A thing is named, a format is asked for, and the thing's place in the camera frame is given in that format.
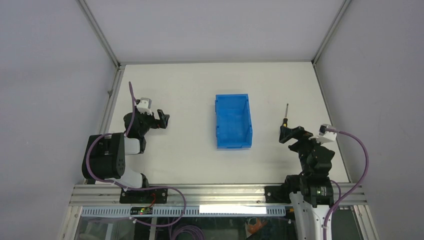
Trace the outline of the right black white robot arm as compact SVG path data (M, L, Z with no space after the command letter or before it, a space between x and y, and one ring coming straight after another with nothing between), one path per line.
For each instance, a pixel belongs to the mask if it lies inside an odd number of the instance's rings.
M279 142L295 139L289 150L298 154L301 173L288 175L282 184L282 196L291 203L299 239L330 240L332 233L327 215L334 205L334 189L329 178L332 169L333 150L324 146L336 140L337 133L328 124L320 126L315 135L303 127L280 127Z

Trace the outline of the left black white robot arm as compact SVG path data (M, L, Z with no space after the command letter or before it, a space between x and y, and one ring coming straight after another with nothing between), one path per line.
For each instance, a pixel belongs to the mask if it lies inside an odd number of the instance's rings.
M145 134L152 129L166 129L170 115L161 109L154 113L128 113L123 117L125 132L107 135L91 135L82 160L81 171L87 180L116 184L138 203L145 203L151 196L149 182L143 173L126 164L126 157L141 155L146 149Z

